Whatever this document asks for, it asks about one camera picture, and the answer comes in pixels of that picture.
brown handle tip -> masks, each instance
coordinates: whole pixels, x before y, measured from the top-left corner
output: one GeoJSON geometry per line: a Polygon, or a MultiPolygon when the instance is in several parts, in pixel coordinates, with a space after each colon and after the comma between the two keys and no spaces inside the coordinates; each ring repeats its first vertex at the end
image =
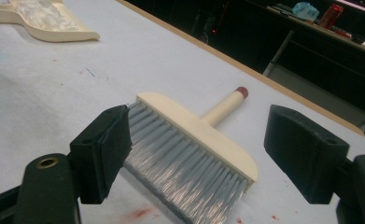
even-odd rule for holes
{"type": "Polygon", "coordinates": [[[245,87],[239,87],[236,89],[236,91],[241,92],[241,94],[243,94],[244,99],[246,99],[246,97],[248,97],[248,90],[245,87]]]}

wooden handle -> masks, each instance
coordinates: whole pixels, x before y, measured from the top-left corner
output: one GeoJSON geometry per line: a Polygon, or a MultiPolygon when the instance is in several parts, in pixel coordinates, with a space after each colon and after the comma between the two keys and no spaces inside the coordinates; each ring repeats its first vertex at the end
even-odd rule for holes
{"type": "Polygon", "coordinates": [[[216,127],[221,121],[223,121],[234,109],[243,103],[248,96],[248,90],[244,87],[239,87],[222,101],[215,105],[201,120],[211,127],[216,127]]]}

white tabletop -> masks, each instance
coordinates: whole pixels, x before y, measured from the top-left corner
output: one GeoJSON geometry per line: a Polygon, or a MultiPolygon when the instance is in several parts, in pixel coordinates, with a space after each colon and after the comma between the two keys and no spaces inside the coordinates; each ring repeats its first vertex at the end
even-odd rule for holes
{"type": "MultiPolygon", "coordinates": [[[[167,95],[200,116],[238,86],[246,102],[218,130],[259,167],[259,181],[229,223],[337,223],[331,205],[310,205],[263,147],[271,104],[296,109],[365,154],[365,138],[225,63],[113,0],[66,0],[100,41],[47,43],[19,25],[0,24],[0,193],[21,183],[24,167],[69,143],[102,111],[142,91],[167,95]]],[[[101,205],[81,205],[83,223],[180,223],[122,169],[101,205]]]]}

beige dustpan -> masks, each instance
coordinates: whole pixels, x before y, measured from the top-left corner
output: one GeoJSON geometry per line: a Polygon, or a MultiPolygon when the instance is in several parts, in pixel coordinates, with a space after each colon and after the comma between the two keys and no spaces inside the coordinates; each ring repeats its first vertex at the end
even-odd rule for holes
{"type": "Polygon", "coordinates": [[[63,5],[62,0],[9,0],[0,4],[0,23],[14,23],[49,42],[99,39],[63,5]]]}

brush bristles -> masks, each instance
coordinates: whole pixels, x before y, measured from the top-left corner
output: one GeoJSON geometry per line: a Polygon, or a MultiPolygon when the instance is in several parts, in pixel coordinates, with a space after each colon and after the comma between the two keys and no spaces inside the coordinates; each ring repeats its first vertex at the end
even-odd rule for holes
{"type": "Polygon", "coordinates": [[[125,167],[188,223],[224,223],[248,181],[144,104],[130,106],[125,167]]]}

